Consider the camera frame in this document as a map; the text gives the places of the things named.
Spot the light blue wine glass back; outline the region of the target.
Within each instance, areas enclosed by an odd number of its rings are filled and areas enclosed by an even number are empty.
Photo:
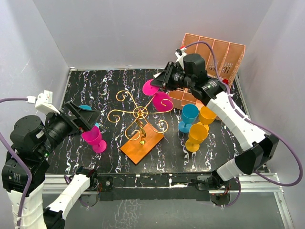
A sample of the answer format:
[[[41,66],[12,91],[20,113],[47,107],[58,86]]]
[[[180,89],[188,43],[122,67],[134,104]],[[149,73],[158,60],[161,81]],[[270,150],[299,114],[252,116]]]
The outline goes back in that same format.
[[[86,110],[92,110],[92,108],[89,105],[85,105],[85,104],[80,105],[79,108],[86,109]],[[97,123],[97,122],[95,123],[95,126],[100,127],[99,123]]]

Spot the magenta wine glass front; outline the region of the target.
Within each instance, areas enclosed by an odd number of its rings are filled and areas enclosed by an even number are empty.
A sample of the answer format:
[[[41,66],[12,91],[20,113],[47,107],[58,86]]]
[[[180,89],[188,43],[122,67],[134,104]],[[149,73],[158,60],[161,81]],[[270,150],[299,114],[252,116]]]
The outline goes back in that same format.
[[[83,140],[92,146],[95,153],[102,153],[107,147],[107,143],[102,139],[102,134],[98,126],[94,126],[90,131],[82,133]]]

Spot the magenta wine glass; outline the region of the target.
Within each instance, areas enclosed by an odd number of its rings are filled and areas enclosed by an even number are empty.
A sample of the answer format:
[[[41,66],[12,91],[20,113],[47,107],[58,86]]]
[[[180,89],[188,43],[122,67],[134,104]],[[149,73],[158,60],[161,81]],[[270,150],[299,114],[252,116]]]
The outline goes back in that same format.
[[[90,131],[82,133],[83,140],[92,146],[95,153],[102,153],[107,147],[107,143],[102,139],[102,134],[98,126],[94,126]]]
[[[173,102],[167,93],[159,90],[159,87],[151,85],[153,80],[145,82],[142,92],[147,96],[152,96],[152,103],[158,112],[168,112],[173,109]]]

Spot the magenta wine glass back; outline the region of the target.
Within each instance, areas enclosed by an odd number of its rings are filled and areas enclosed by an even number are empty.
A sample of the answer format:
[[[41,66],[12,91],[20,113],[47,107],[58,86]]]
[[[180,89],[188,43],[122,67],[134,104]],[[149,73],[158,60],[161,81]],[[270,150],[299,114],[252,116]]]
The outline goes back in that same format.
[[[152,96],[152,103],[158,112],[168,112],[173,109],[173,102],[167,93],[159,90],[159,87],[151,85],[153,80],[145,82],[142,92],[147,96]]]

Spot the blue wine glass front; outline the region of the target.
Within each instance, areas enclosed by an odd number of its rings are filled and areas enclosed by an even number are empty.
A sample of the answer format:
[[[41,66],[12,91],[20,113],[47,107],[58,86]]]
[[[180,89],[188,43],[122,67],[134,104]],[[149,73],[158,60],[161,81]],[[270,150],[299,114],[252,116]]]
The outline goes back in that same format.
[[[199,115],[199,109],[194,104],[186,104],[182,108],[181,121],[178,125],[179,130],[182,133],[188,133],[193,122],[197,119]]]

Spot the yellow wine glass front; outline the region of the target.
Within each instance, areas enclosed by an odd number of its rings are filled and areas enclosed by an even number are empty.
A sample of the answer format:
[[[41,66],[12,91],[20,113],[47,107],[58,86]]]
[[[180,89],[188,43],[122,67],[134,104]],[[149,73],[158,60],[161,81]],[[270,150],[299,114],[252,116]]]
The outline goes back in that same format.
[[[217,115],[206,106],[202,106],[199,112],[199,124],[209,131],[209,125],[216,119]]]

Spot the yellow wine glass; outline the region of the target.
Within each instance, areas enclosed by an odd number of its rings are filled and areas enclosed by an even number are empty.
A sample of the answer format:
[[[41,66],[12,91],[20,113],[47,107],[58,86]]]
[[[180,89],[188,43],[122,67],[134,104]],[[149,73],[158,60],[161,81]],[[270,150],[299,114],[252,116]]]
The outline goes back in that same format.
[[[209,131],[209,125],[216,119],[217,115],[206,106],[202,106],[199,112],[199,124]]]
[[[185,142],[186,149],[190,152],[196,152],[207,136],[208,131],[202,124],[192,125],[188,133],[188,140]]]

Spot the yellow wine glass back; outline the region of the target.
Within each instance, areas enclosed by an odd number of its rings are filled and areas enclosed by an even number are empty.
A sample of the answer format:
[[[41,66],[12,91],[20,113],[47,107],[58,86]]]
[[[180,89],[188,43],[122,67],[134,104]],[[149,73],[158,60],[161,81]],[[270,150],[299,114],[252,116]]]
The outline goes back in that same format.
[[[196,152],[207,136],[208,131],[202,124],[192,125],[188,133],[188,140],[185,142],[186,149],[190,152]]]

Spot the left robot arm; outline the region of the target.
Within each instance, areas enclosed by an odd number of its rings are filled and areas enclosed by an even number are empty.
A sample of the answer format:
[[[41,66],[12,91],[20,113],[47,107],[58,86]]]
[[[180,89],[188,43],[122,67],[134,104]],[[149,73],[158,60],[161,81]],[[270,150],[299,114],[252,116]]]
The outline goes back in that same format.
[[[7,159],[1,176],[7,191],[17,229],[62,229],[73,205],[86,190],[98,186],[97,172],[80,167],[59,197],[47,207],[42,204],[48,156],[65,138],[90,131],[100,119],[96,110],[83,109],[72,102],[65,107],[66,115],[50,103],[36,103],[38,111],[46,115],[42,121],[36,115],[19,119],[10,135],[12,145],[4,138]]]

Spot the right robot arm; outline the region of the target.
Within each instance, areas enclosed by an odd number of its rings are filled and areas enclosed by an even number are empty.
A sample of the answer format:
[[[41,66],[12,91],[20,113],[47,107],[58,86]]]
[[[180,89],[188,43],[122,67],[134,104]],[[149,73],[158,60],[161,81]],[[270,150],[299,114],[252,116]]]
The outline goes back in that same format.
[[[151,85],[170,91],[188,88],[234,134],[243,152],[212,172],[213,185],[217,189],[224,189],[230,179],[242,174],[250,175],[269,161],[279,139],[246,121],[240,108],[230,102],[225,85],[216,78],[208,77],[201,55],[187,54],[182,62],[168,62],[165,69],[151,81]]]

